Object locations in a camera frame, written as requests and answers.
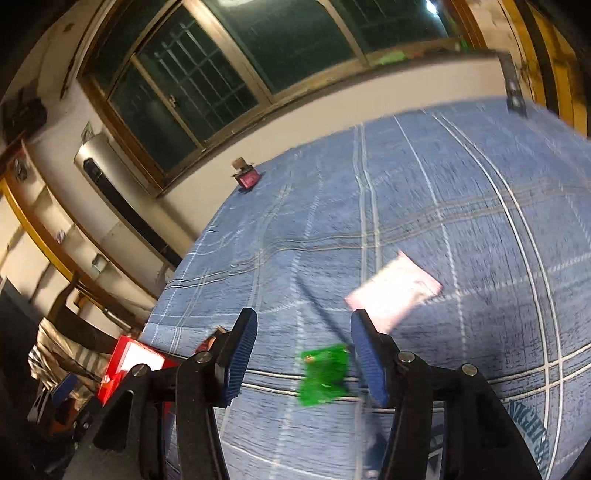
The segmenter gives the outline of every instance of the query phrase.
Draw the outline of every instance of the metal screw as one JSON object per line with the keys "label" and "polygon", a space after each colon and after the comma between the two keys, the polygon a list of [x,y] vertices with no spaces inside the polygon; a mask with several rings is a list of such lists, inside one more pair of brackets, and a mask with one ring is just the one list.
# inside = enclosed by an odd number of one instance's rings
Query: metal screw
{"label": "metal screw", "polygon": [[146,373],[148,373],[148,365],[136,365],[131,369],[131,374],[134,377],[143,377]]}
{"label": "metal screw", "polygon": [[199,352],[197,355],[195,355],[195,361],[198,364],[206,364],[207,362],[209,362],[211,359],[213,358],[213,355],[210,354],[208,351],[204,351],[204,352]]}
{"label": "metal screw", "polygon": [[478,373],[478,369],[472,364],[463,364],[462,372],[464,372],[469,377],[473,377]]}
{"label": "metal screw", "polygon": [[399,352],[398,353],[398,359],[403,363],[403,364],[409,364],[414,360],[414,353],[412,352]]}

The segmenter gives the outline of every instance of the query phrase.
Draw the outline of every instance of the window glass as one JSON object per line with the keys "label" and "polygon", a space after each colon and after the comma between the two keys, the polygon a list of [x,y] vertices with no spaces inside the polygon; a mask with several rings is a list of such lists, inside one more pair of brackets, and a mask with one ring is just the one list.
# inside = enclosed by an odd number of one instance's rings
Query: window glass
{"label": "window glass", "polygon": [[316,0],[204,0],[273,93],[353,57]]}
{"label": "window glass", "polygon": [[200,141],[256,105],[236,70],[185,7],[158,29],[139,60]]}
{"label": "window glass", "polygon": [[86,68],[103,90],[107,91],[125,54],[165,3],[166,0],[128,0],[114,7],[115,18],[100,35]]}
{"label": "window glass", "polygon": [[447,37],[435,0],[331,0],[365,53]]}
{"label": "window glass", "polygon": [[165,172],[195,150],[193,141],[133,65],[113,91],[111,104]]}

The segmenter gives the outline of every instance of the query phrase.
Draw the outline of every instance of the wooden window frame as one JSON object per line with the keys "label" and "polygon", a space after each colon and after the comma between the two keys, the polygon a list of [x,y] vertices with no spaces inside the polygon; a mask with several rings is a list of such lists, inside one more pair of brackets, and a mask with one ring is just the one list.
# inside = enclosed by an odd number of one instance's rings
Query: wooden window frame
{"label": "wooden window frame", "polygon": [[[150,23],[143,29],[131,48],[126,52],[123,61],[117,68],[114,78],[108,87],[108,91],[105,92],[98,82],[86,72],[86,67],[91,55],[97,47],[97,42],[100,36],[105,29],[109,27],[109,23],[117,12],[117,9],[127,1],[129,0],[117,0],[109,10],[90,43],[80,66],[77,78],[84,93],[88,97],[88,100],[113,136],[114,140],[121,146],[123,152],[143,176],[143,179],[147,181],[151,193],[156,195],[165,193],[181,176],[187,174],[191,170],[191,167],[211,156],[212,153],[220,147],[235,140],[237,135],[256,126],[271,113],[282,109],[293,103],[295,100],[301,99],[313,92],[317,92],[324,87],[373,70],[378,67],[378,59],[389,52],[403,51],[406,54],[414,55],[432,48],[446,48],[452,50],[459,42],[459,38],[448,37],[438,40],[400,44],[386,50],[364,54],[345,21],[331,4],[330,0],[316,0],[322,7],[324,7],[340,32],[343,34],[353,52],[353,57],[350,60],[317,72],[276,94],[272,94],[260,75],[256,72],[254,66],[246,58],[246,55],[244,55],[228,31],[202,0],[168,0]],[[444,0],[444,4],[450,15],[456,21],[463,38],[471,42],[475,47],[485,46],[482,33],[478,29],[478,25],[466,4],[466,0]],[[236,70],[238,75],[240,75],[246,86],[258,101],[258,104],[255,107],[227,124],[205,142],[199,142],[193,133],[190,132],[190,129],[185,124],[182,117],[175,111],[174,107],[170,105],[167,98],[160,91],[155,82],[151,80],[149,74],[135,55],[141,46],[153,36],[158,28],[160,28],[181,5],[187,8],[192,16],[195,17],[197,23],[218,46],[222,54]],[[164,172],[151,158],[136,136],[128,128],[124,120],[119,116],[110,101],[111,94],[117,87],[126,66],[129,64],[134,65],[134,67],[139,70],[144,80],[150,84],[151,88],[171,112],[177,123],[196,145],[195,150],[191,154],[181,160],[178,165],[168,172]]]}

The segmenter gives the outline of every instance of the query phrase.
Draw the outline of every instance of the bed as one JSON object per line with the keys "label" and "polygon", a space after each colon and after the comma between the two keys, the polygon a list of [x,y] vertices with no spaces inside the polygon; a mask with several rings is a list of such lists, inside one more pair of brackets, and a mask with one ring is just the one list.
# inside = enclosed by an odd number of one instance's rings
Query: bed
{"label": "bed", "polygon": [[[302,407],[303,350],[350,342],[343,298],[403,251],[443,285],[392,336],[432,365],[470,362],[518,425],[543,478],[591,436],[591,148],[553,114],[506,99],[436,106],[293,148],[236,189],[164,290],[141,340],[190,356],[254,308],[242,392],[216,412],[233,479],[362,478],[392,412],[349,394]],[[441,452],[434,406],[428,476]],[[171,477],[178,476],[174,425]]]}

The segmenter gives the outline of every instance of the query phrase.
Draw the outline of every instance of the pink card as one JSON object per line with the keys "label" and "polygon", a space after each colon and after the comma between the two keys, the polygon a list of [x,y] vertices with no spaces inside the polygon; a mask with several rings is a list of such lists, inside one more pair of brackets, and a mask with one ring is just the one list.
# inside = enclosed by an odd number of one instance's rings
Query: pink card
{"label": "pink card", "polygon": [[353,310],[365,309],[379,333],[389,333],[416,305],[439,292],[441,284],[399,251],[345,301]]}

